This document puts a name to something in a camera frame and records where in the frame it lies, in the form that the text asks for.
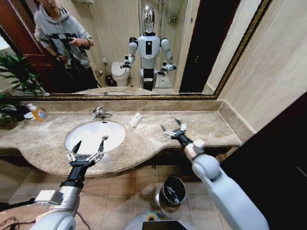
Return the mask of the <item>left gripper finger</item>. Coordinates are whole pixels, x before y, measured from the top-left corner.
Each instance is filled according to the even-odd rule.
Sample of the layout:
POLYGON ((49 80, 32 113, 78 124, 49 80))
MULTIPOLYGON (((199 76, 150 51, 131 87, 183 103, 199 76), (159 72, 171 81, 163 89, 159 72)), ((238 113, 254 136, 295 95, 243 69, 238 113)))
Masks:
POLYGON ((75 155, 77 154, 77 152, 78 152, 78 150, 79 150, 79 148, 80 148, 80 146, 81 146, 81 143, 82 143, 82 141, 80 140, 80 141, 72 148, 72 150, 69 151, 69 152, 67 153, 67 158, 68 158, 68 161, 69 161, 69 162, 76 162, 76 161, 77 161, 75 155))
POLYGON ((89 162, 98 162, 101 160, 101 158, 104 157, 104 140, 101 141, 97 153, 91 155, 89 157, 89 162))

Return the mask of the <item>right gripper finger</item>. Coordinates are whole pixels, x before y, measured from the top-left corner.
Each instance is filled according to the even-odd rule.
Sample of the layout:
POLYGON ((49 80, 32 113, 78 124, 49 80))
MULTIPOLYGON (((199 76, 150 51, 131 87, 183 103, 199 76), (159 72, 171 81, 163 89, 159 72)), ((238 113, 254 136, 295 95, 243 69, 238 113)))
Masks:
POLYGON ((176 135, 176 132, 174 131, 169 131, 169 130, 166 130, 165 127, 163 125, 160 125, 162 131, 163 131, 163 135, 167 138, 172 138, 173 136, 176 135))
POLYGON ((180 120, 178 120, 176 118, 175 118, 175 121, 179 124, 181 131, 186 131, 187 130, 187 124, 182 123, 180 120))

